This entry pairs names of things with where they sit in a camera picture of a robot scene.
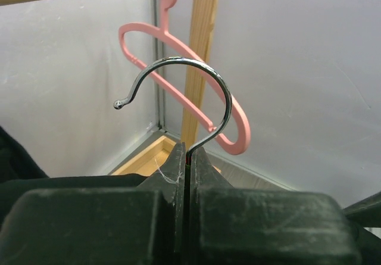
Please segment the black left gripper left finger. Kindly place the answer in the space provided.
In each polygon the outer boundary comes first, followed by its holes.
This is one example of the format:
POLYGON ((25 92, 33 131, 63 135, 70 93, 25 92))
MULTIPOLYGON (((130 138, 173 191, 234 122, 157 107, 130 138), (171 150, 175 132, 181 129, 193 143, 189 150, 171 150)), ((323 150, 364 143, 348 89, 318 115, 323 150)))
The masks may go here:
POLYGON ((179 264, 185 148, 148 177, 1 185, 2 264, 179 264))

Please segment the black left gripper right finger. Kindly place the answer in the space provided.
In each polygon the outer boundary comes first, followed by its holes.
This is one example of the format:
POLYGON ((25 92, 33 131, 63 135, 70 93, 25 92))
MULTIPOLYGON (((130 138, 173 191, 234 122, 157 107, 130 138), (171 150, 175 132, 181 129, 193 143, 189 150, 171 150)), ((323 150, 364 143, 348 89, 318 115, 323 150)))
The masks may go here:
POLYGON ((202 148, 186 175, 189 264, 380 263, 380 238, 326 194, 235 188, 202 148))

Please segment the pink plastic hanger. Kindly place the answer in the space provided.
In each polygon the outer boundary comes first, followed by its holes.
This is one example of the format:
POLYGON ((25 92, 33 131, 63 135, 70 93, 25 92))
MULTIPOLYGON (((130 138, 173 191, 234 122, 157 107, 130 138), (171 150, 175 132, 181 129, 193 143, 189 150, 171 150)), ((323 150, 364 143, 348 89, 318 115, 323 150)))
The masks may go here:
MULTIPOLYGON (((218 0, 193 0, 190 44, 188 45, 172 35, 169 31, 169 10, 176 2, 177 0, 160 0, 160 20, 158 26, 138 22, 128 23, 119 28, 118 38, 121 50, 125 57, 138 68, 143 69, 146 67, 146 64, 136 58, 128 50, 124 36, 129 32, 142 32, 151 35, 165 45, 173 48, 183 57, 198 61, 209 59, 218 0)), ((195 71, 194 68, 189 68, 186 75, 185 92, 176 89, 155 71, 152 72, 150 76, 159 86, 167 91, 168 94, 172 95, 174 99, 183 105, 183 142, 189 145, 196 139, 198 125, 202 125, 209 132, 215 130, 212 121, 200 109, 205 84, 209 84, 220 99, 224 99, 224 95, 218 83, 206 74, 206 72, 201 70, 195 71)))

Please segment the lime green hanger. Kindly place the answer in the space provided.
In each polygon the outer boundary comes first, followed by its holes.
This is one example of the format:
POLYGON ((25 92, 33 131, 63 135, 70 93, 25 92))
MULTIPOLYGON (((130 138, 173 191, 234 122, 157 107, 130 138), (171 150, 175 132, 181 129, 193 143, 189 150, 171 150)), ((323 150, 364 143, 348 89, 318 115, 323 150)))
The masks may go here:
POLYGON ((227 87, 226 83, 224 82, 223 78, 209 65, 206 63, 203 63, 202 61, 198 61, 191 58, 185 58, 185 57, 167 57, 160 60, 156 60, 151 65, 145 67, 142 69, 142 71, 138 74, 135 81, 132 84, 132 87, 130 89, 130 92, 128 96, 125 99, 116 100, 113 104, 113 107, 116 110, 122 109, 125 105, 131 103, 142 84, 143 80, 152 72, 154 72, 156 69, 172 65, 172 64, 181 64, 181 65, 187 65, 191 67, 196 67, 199 70, 202 70, 206 72, 210 77, 213 78, 214 81, 216 81, 221 88, 223 95, 225 97, 225 112, 224 116, 222 118, 221 123, 218 127, 215 128, 213 132, 211 132, 207 137, 204 139, 195 142, 186 152, 186 164, 190 165, 192 160, 192 154, 195 150, 197 150, 199 147, 203 146, 208 141, 214 139, 222 130, 226 127, 226 124, 228 123, 231 112, 232 112, 232 94, 229 91, 229 88, 227 87))

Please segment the black printed t shirt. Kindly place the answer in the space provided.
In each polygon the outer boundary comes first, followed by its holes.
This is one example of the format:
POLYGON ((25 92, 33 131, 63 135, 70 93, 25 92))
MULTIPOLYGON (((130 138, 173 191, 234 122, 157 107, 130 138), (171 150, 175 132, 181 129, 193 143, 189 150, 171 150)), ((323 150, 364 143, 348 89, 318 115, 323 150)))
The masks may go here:
POLYGON ((46 177, 24 147, 1 127, 1 183, 46 177))

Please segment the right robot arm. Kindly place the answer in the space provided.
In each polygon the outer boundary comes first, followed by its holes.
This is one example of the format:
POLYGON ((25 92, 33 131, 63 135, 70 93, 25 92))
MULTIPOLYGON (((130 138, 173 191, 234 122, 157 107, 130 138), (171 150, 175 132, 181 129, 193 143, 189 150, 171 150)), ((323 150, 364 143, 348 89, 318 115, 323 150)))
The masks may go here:
POLYGON ((343 212, 347 219, 358 223, 362 227, 380 227, 380 203, 381 193, 378 192, 344 208, 343 212))

